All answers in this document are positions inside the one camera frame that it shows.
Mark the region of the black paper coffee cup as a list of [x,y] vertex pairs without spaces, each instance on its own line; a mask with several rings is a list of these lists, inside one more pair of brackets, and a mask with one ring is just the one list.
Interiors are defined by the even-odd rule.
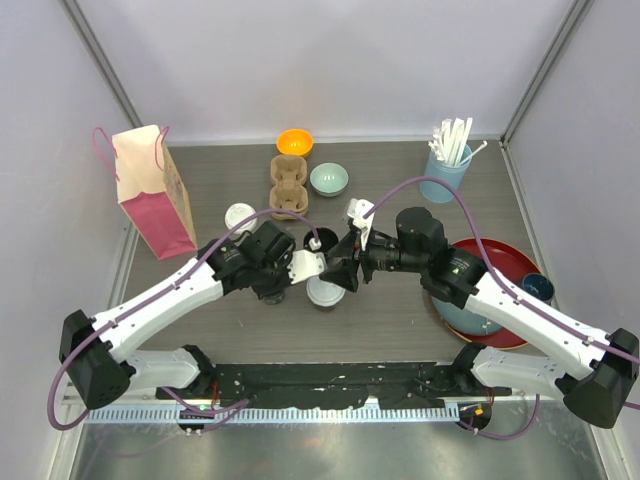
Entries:
[[263,301],[267,305],[277,305],[281,303],[284,300],[284,298],[285,298],[285,292],[280,291],[272,295],[265,296],[263,298]]

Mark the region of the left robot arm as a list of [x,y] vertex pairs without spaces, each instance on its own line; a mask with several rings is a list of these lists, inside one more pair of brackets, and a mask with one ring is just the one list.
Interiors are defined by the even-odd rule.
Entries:
[[210,241],[159,284],[131,300],[88,317],[78,310],[64,321],[60,360],[87,409],[105,407],[129,390],[170,388],[200,399],[212,389],[214,367],[196,346],[142,351],[140,345],[190,311],[250,288],[275,298],[301,282],[302,268],[317,265],[295,238],[266,221],[238,239]]

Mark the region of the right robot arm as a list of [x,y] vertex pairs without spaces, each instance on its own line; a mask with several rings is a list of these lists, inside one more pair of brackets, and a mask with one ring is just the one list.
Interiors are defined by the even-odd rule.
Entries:
[[456,357],[451,380],[465,395],[504,387],[560,400],[581,420],[612,428],[639,376],[639,339],[619,328],[592,327],[540,301],[478,256],[449,244],[442,223],[424,207],[402,210],[396,236],[373,229],[361,213],[326,255],[320,278],[348,291],[374,272],[416,273],[432,298],[514,333],[541,356],[501,353],[482,344]]

